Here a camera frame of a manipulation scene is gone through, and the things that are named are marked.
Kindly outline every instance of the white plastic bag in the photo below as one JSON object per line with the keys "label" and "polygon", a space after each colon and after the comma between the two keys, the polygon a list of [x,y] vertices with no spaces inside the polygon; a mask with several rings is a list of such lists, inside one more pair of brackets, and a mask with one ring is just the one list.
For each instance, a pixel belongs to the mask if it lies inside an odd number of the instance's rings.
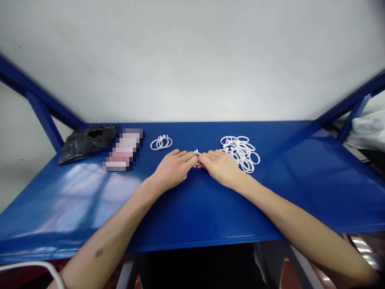
{"label": "white plastic bag", "polygon": [[385,110],[352,120],[353,128],[346,143],[356,149],[385,152]]}

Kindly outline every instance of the finger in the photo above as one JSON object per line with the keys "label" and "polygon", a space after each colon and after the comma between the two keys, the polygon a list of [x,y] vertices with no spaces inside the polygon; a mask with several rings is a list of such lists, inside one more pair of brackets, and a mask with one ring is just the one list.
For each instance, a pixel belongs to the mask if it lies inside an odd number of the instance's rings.
{"label": "finger", "polygon": [[188,168],[192,168],[193,166],[196,166],[195,164],[198,162],[198,157],[194,154],[193,157],[191,157],[189,160],[186,162],[186,166]]}
{"label": "finger", "polygon": [[208,153],[202,153],[199,155],[198,160],[201,164],[205,166],[206,169],[211,168],[213,161],[210,159],[210,155]]}
{"label": "finger", "polygon": [[181,156],[184,156],[185,154],[187,154],[187,151],[182,151],[182,152],[178,153],[176,155],[176,157],[181,157]]}
{"label": "finger", "polygon": [[215,159],[217,159],[218,157],[220,157],[221,155],[218,155],[216,152],[212,151],[212,150],[209,150],[207,152],[209,154],[209,158],[213,161]]}
{"label": "finger", "polygon": [[194,154],[194,152],[188,152],[187,154],[183,155],[183,156],[181,157],[181,159],[182,159],[183,161],[188,161],[188,160],[191,159],[193,156],[196,156],[196,155]]}
{"label": "finger", "polygon": [[205,169],[206,167],[204,164],[200,163],[199,165],[197,165],[197,168],[198,169]]}
{"label": "finger", "polygon": [[215,152],[216,152],[218,155],[226,154],[224,151],[220,151],[220,150],[215,150]]}
{"label": "finger", "polygon": [[179,153],[179,150],[175,149],[172,152],[168,153],[167,155],[176,155],[177,153]]}
{"label": "finger", "polygon": [[199,155],[199,157],[198,157],[198,159],[199,159],[200,162],[202,162],[202,161],[201,161],[201,156],[203,156],[203,155],[204,155],[206,158],[208,158],[209,160],[211,160],[211,161],[213,160],[213,159],[212,159],[213,155],[209,155],[208,153],[201,153],[201,154]]}

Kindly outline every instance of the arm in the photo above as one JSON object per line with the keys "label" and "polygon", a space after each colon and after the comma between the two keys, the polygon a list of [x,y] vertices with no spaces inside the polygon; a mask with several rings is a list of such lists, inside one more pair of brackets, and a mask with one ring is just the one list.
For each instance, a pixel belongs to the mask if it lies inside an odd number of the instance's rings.
{"label": "arm", "polygon": [[377,281],[377,272],[350,244],[315,217],[242,172],[230,155],[209,151],[201,154],[199,161],[198,168],[205,167],[215,180],[263,211],[287,240],[338,288],[369,286]]}
{"label": "arm", "polygon": [[[80,248],[60,272],[68,289],[103,288],[118,265],[142,218],[167,190],[186,179],[198,158],[193,152],[174,150],[167,154],[155,173]],[[49,289],[56,288],[52,282]]]}

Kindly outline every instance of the black pants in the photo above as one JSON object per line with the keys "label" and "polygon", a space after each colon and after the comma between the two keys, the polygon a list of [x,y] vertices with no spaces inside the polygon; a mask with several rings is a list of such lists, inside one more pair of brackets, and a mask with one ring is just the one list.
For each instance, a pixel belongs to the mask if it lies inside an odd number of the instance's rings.
{"label": "black pants", "polygon": [[267,288],[251,244],[151,252],[143,288]]}

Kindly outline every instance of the blue metal table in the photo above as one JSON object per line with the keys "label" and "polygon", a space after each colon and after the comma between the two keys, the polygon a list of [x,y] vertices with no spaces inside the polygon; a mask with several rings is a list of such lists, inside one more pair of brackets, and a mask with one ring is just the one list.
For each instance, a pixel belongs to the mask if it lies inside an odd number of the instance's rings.
{"label": "blue metal table", "polygon": [[[313,122],[133,123],[143,149],[133,171],[105,172],[103,157],[57,166],[59,153],[0,215],[0,263],[67,258],[126,202],[173,149],[221,148],[223,136],[247,136],[261,156],[252,174],[337,233],[385,229],[385,185]],[[166,150],[150,143],[161,134]],[[204,169],[166,192],[135,232],[128,251],[150,251],[283,236],[264,214]]]}

